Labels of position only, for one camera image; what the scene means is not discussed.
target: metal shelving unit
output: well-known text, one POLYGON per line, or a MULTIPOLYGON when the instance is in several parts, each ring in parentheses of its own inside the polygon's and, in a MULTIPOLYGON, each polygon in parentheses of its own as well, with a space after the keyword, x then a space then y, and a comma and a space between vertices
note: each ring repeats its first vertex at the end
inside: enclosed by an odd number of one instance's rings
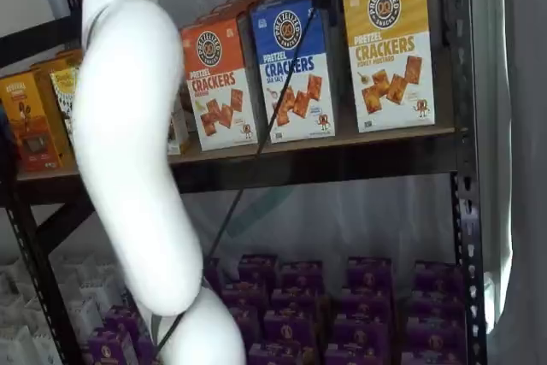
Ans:
MULTIPOLYGON (((0 38, 0 67, 58 44, 77 40, 80 0, 68 0, 69 17, 0 38)), ((443 0, 444 41, 449 56, 436 62, 438 124, 358 134, 355 121, 336 138, 276 144, 264 150, 257 179, 245 184, 252 148, 190 152, 172 162, 180 192, 293 185, 380 177, 447 174, 452 187, 456 263, 465 278, 468 364, 486 365, 479 168, 476 144, 472 0, 443 0)), ((9 216, 21 254, 65 363, 81 363, 74 332, 48 255, 94 211, 77 170, 18 173, 0 138, 0 206, 9 216), (37 226, 31 205, 64 203, 37 226)))

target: circular logo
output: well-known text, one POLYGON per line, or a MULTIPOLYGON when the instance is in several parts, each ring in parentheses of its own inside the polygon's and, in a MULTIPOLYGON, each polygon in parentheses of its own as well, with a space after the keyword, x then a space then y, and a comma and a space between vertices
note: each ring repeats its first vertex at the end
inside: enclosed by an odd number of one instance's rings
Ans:
POLYGON ((273 35, 277 44, 283 49, 294 49, 302 35, 300 19, 290 10, 284 10, 275 18, 273 24, 273 35))
POLYGON ((203 32, 197 38, 197 55, 205 66, 212 68, 219 63, 222 57, 222 45, 218 36, 213 32, 203 32))
POLYGON ((368 18, 378 29, 393 26, 401 15, 401 0, 368 0, 368 18))

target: black metal shelf frame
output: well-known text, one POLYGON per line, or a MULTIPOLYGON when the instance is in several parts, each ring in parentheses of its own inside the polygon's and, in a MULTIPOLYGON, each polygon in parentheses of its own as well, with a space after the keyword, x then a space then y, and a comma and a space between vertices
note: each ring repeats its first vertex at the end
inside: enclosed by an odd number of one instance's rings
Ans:
MULTIPOLYGON (((447 173, 452 188, 456 263, 466 294, 468 364, 486 365, 486 324, 480 229, 479 164, 476 144, 472 0, 443 0, 444 40, 450 48, 455 128, 452 134, 375 144, 342 146, 264 156, 263 172, 246 187, 447 173), (363 167, 370 153, 385 161, 363 167), (401 158, 410 161, 400 162, 401 158), (314 164, 329 164, 330 171, 314 164)), ((0 38, 0 68, 79 37, 81 0, 68 0, 72 14, 58 21, 0 38)), ((0 206, 32 276, 38 299, 63 363, 82 363, 81 354, 48 255, 94 211, 77 175, 18 180, 7 140, 0 136, 0 206), (39 227, 31 205, 65 203, 39 227)), ((249 158, 181 163, 173 166, 181 192, 236 189, 249 158)))

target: white robotic arm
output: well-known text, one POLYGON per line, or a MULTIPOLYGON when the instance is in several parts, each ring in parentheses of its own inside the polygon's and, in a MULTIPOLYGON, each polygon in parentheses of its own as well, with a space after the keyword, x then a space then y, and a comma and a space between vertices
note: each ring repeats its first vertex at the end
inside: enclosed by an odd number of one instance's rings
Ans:
POLYGON ((74 99, 74 148, 85 187, 158 338, 185 316, 166 364, 245 364, 237 325, 202 287, 203 254, 167 161, 183 71, 179 33, 156 0, 84 0, 87 45, 74 99))

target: black cable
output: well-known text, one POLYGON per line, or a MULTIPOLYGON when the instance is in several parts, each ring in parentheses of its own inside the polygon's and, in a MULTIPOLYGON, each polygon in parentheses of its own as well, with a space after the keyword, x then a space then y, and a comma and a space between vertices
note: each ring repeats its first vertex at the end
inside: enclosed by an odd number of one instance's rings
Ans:
MULTIPOLYGON (((264 146, 266 145, 266 142, 268 141, 268 136, 272 132, 272 128, 274 128, 275 119, 277 118, 277 114, 279 113, 279 109, 281 108, 281 104, 283 103, 283 98, 285 97, 285 93, 287 91, 287 88, 289 87, 289 83, 291 82, 291 77, 292 77, 292 74, 294 73, 294 67, 297 64, 297 59, 298 59, 298 54, 300 52, 300 48, 302 47, 303 40, 306 37, 306 34, 308 33, 309 26, 311 25, 311 22, 314 19, 316 12, 317 12, 317 8, 313 7, 312 10, 311 10, 311 13, 308 16, 308 20, 306 21, 306 25, 304 26, 304 29, 302 30, 302 36, 300 37, 300 40, 297 43, 297 47, 296 47, 295 52, 294 52, 294 57, 292 58, 291 66, 289 67, 289 73, 287 74, 287 79, 285 80, 285 84, 283 85, 283 89, 281 89, 281 93, 279 94, 279 100, 278 100, 277 104, 275 105, 275 109, 273 110, 272 118, 270 119, 270 122, 268 123, 268 129, 261 137, 261 141, 259 142, 259 145, 258 145, 258 150, 256 151, 255 156, 254 156, 253 161, 252 161, 252 167, 250 168, 249 173, 245 177, 244 181, 252 181, 255 178, 257 165, 258 165, 258 161, 257 161, 258 157, 260 157, 260 155, 262 154, 262 150, 264 150, 264 146)), ((240 188, 238 190, 238 193, 236 194, 236 197, 233 199, 232 205, 230 206, 230 209, 226 213, 226 217, 224 218, 224 221, 221 224, 221 228, 219 229, 219 232, 216 234, 215 240, 213 241, 213 244, 211 245, 211 249, 210 249, 208 255, 205 258, 205 264, 209 263, 209 260, 211 259, 211 257, 215 253, 216 248, 218 247, 218 245, 221 241, 222 235, 226 231, 226 229, 228 227, 228 224, 230 224, 230 220, 232 219, 232 216, 233 216, 233 213, 234 213, 236 207, 238 207, 239 200, 241 200, 241 196, 243 195, 244 190, 245 190, 244 188, 240 188)), ((180 321, 182 320, 184 315, 185 315, 185 313, 183 312, 182 314, 179 314, 177 316, 177 318, 175 319, 173 325, 169 328, 168 332, 165 334, 165 336, 163 337, 160 344, 158 344, 157 350, 156 350, 156 357, 160 355, 160 352, 162 351, 162 348, 165 346, 165 344, 167 343, 167 341, 169 340, 171 335, 173 335, 174 330, 180 324, 180 321)))

